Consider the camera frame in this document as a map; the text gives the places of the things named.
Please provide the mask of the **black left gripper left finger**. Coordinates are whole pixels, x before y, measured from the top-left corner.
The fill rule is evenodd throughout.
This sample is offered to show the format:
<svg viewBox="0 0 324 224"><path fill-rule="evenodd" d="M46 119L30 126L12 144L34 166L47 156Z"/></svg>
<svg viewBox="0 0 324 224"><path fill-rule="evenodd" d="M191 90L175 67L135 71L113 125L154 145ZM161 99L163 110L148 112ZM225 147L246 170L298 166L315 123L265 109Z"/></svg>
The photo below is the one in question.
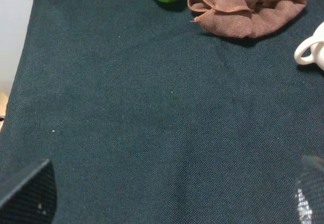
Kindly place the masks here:
<svg viewBox="0 0 324 224"><path fill-rule="evenodd" d="M1 223L52 223L57 209L54 167L38 160L1 183Z"/></svg>

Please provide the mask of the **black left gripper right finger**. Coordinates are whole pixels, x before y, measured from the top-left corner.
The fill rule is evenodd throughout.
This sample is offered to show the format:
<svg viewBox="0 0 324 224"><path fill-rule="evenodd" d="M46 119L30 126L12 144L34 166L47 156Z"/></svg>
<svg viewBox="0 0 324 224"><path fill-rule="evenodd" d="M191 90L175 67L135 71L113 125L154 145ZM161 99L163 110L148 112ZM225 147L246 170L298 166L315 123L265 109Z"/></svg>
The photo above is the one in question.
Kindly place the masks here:
<svg viewBox="0 0 324 224"><path fill-rule="evenodd" d="M299 223L323 223L323 159L303 156L295 185Z"/></svg>

